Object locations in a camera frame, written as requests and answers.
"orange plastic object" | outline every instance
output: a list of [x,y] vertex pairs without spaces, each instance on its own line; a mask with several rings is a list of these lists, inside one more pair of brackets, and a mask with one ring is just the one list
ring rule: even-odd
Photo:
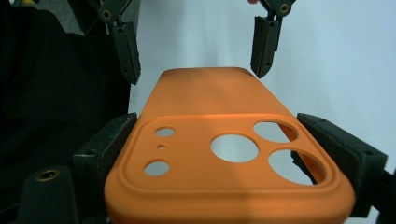
[[[275,143],[253,126],[274,121],[290,139]],[[223,134],[251,140],[258,155],[220,159]],[[282,148],[301,155],[318,184],[278,175],[268,158]],[[153,162],[164,174],[148,175]],[[241,68],[192,68],[162,74],[106,181],[113,223],[343,223],[353,188],[303,125]]]

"orange surface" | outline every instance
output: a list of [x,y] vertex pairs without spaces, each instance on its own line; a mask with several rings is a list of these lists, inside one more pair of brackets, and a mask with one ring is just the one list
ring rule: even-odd
[[[290,139],[258,136],[260,121],[281,124]],[[170,136],[156,132],[170,128]],[[223,134],[258,148],[246,162],[224,161],[211,150]],[[290,182],[270,166],[282,148],[298,151],[317,185]],[[164,175],[147,175],[165,161]],[[346,177],[303,125],[260,81],[241,68],[191,68],[162,74],[106,181],[113,223],[343,223],[354,192]]]

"black fabric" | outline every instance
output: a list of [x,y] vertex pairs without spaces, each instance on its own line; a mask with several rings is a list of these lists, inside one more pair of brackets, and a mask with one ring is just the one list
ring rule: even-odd
[[111,39],[65,34],[55,16],[0,1],[0,213],[23,180],[127,113],[130,84]]

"yellow object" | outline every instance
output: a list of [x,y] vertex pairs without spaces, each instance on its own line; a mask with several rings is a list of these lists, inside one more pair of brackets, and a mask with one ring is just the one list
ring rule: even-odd
[[[287,143],[254,131],[278,123]],[[236,134],[258,154],[226,161],[213,142]],[[269,157],[297,151],[318,184],[278,175]],[[150,165],[163,166],[150,173]],[[191,68],[162,74],[106,181],[106,206],[120,223],[343,223],[353,188],[302,124],[242,68]]]

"white background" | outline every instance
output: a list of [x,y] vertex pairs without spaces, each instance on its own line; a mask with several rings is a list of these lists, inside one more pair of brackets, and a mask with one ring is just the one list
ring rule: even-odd
[[[131,91],[140,114],[159,75],[171,68],[250,70],[254,17],[247,0],[142,0],[137,43],[142,75]],[[322,117],[389,155],[396,167],[396,3],[297,0],[283,20],[278,52],[261,82],[294,114]],[[350,218],[346,223],[375,223]]]

